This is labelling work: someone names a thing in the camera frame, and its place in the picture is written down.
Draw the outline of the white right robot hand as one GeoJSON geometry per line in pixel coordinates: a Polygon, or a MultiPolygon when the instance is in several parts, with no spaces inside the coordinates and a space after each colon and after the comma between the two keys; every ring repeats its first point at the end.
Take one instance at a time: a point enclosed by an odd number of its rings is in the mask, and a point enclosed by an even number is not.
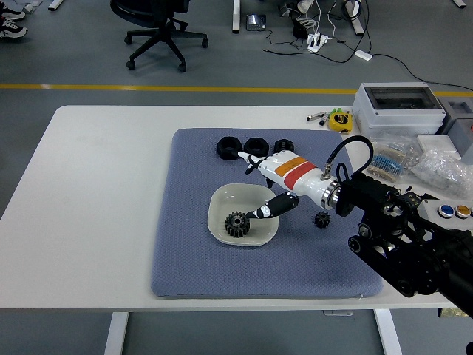
{"type": "Polygon", "coordinates": [[[278,217],[297,207],[300,196],[308,196],[323,209],[335,207],[335,203],[330,200],[339,188],[338,181],[294,152],[283,150],[266,158],[259,158],[247,152],[239,152],[238,156],[248,163],[247,172],[258,169],[267,182],[276,183],[285,189],[284,193],[248,212],[247,218],[278,217]]]}

